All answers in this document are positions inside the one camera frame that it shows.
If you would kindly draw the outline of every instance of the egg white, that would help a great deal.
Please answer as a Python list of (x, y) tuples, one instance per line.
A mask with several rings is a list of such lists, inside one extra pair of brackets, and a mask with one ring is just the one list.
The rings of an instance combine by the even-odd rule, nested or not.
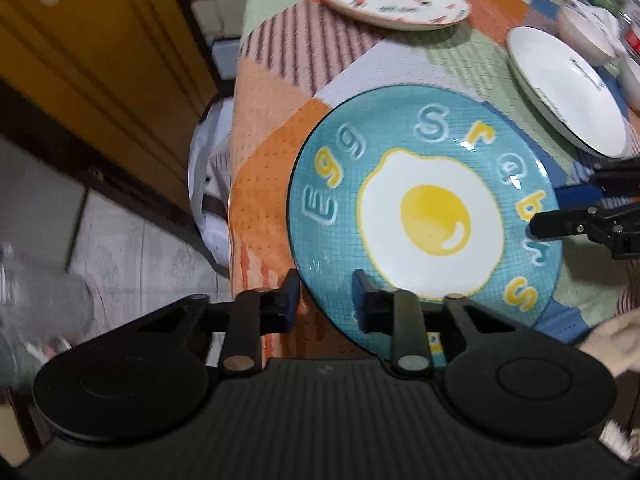
[[(415, 186), (443, 187), (462, 200), (471, 220), (466, 245), (448, 256), (415, 246), (404, 231), (400, 204)], [(367, 254), (384, 279), (428, 300), (453, 292), (469, 296), (490, 278), (504, 249), (500, 210), (484, 182), (462, 163), (445, 157), (390, 150), (358, 194), (356, 221)], [(449, 244), (455, 245), (454, 234)]]

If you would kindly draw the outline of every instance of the teal plate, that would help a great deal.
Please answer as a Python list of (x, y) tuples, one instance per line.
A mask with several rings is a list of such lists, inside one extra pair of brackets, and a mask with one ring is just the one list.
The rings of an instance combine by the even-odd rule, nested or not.
[(562, 245), (527, 237), (531, 216), (558, 202), (523, 136), (485, 104), (418, 85), (357, 95), (315, 127), (293, 170), (287, 221), (302, 280), (338, 329), (388, 358), (388, 336), (358, 328), (355, 269), (425, 301), (457, 292), (536, 322)]

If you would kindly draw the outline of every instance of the yellow letter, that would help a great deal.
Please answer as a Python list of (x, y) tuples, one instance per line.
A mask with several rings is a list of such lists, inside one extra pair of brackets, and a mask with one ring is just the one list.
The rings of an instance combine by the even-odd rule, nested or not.
[(533, 215), (542, 211), (542, 199), (545, 197), (545, 192), (541, 189), (535, 193), (531, 193), (529, 196), (524, 197), (522, 200), (516, 202), (516, 211), (518, 216), (525, 222), (528, 222), (533, 218)]
[(491, 144), (495, 140), (495, 130), (482, 121), (476, 121), (471, 125), (468, 134), (466, 134), (465, 142), (475, 146), (479, 139), (484, 140), (485, 144)]
[(519, 306), (521, 312), (530, 310), (538, 300), (538, 292), (532, 286), (527, 286), (527, 279), (523, 276), (513, 278), (505, 287), (502, 295), (504, 301), (513, 306)]
[(324, 146), (318, 150), (314, 165), (316, 173), (326, 179), (326, 184), (330, 188), (333, 189), (342, 182), (342, 168), (328, 147)]

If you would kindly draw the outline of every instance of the bowl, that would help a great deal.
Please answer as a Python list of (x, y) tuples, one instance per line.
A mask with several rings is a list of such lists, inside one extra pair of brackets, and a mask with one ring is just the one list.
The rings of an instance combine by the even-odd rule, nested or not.
[(601, 66), (616, 59), (616, 53), (602, 31), (579, 12), (561, 7), (557, 26), (560, 39), (591, 66)]
[(640, 112), (640, 65), (629, 56), (620, 59), (618, 81), (626, 102), (636, 112)]

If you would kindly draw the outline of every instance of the tablecloth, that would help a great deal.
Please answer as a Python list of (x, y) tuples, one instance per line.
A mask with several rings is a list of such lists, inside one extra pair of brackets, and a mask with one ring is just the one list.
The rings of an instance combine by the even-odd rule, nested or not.
[[(543, 162), (555, 187), (589, 176), (594, 159), (539, 115), (507, 64), (507, 31), (528, 25), (555, 34), (554, 20), (563, 0), (470, 1), (471, 17), (461, 25), (394, 32), (351, 20), (319, 0), (247, 0), (231, 137), (234, 294), (276, 287), (295, 267), (286, 201), (296, 156), (332, 108), (372, 88), (433, 84), (488, 101), (548, 154)], [(640, 120), (626, 107), (615, 78), (600, 73), (630, 125), (640, 131)], [(632, 140), (634, 152), (640, 153), (633, 133)], [(640, 304), (640, 266), (615, 262), (606, 248), (584, 238), (564, 242), (558, 286), (536, 324), (538, 330), (564, 341)], [(266, 358), (364, 354), (304, 291), (295, 330), (266, 336), (262, 344)]]

